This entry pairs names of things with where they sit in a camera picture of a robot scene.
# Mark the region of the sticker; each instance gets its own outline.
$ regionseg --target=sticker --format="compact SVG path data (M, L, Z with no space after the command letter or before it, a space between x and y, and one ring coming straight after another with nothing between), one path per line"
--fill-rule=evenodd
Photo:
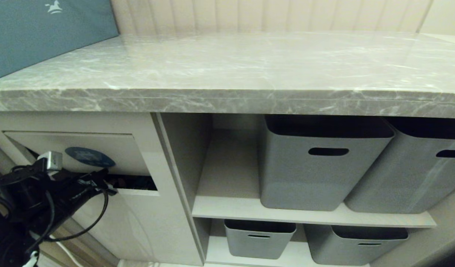
M113 167L116 165L116 163L107 155L89 148L68 147L65 152L68 156L83 164L102 168Z

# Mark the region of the storage bin handle hole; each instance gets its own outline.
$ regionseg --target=storage bin handle hole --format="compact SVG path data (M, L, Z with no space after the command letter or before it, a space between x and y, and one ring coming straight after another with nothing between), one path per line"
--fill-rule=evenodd
M251 238L270 238L268 235L248 235Z
M358 245L371 245L371 246L375 246L375 245L382 245L382 243L359 243Z
M349 149L347 148L314 147L308 151L308 154L314 156L344 156L348 152Z
M442 150L436 154L438 158L455 158L455 150Z

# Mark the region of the white horse logo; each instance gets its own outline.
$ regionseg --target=white horse logo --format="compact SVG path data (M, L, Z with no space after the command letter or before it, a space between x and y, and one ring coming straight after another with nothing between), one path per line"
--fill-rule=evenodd
M53 5L46 4L45 7L50 7L50 9L48 9L48 13L50 14L61 13L63 11L58 0L55 0L55 2L53 2Z

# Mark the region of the gray marble slab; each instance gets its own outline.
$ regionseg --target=gray marble slab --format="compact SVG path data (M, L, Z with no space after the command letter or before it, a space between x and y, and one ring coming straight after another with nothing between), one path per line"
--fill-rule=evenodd
M0 111L455 118L455 44L387 32L122 36L0 78Z

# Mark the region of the plastic storage basket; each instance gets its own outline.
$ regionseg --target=plastic storage basket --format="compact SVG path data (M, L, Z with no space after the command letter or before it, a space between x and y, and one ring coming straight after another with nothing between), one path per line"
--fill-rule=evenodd
M409 238L405 228L304 225L318 264L361 266Z
M259 138L262 204L336 209L393 136L380 117L266 115Z
M345 203L361 212L422 213L455 189L455 119L387 120L396 137Z
M297 230L294 223L224 220L231 255L278 259Z

